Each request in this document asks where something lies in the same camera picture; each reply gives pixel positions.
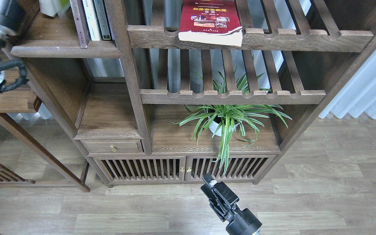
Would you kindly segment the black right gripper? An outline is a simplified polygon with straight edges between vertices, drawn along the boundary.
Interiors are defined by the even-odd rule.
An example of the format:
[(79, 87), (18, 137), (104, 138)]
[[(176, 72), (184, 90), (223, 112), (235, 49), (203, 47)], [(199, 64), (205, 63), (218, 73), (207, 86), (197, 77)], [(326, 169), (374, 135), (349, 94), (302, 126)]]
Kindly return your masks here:
[(219, 219), (229, 222), (226, 231), (230, 235), (260, 234), (262, 223), (248, 208), (239, 209), (239, 197), (224, 182), (217, 182), (208, 173), (202, 179), (205, 184), (200, 189), (208, 197), (210, 207)]

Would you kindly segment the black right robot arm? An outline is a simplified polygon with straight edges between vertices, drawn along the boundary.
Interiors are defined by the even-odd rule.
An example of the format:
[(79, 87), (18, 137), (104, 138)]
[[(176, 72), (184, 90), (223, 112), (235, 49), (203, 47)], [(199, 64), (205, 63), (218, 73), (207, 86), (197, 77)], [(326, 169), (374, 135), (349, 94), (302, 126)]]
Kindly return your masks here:
[(240, 210), (237, 205), (239, 197), (224, 182), (217, 182), (209, 173), (202, 178), (205, 184), (200, 189), (219, 219), (229, 222), (226, 231), (230, 235), (260, 234), (262, 223), (248, 208)]

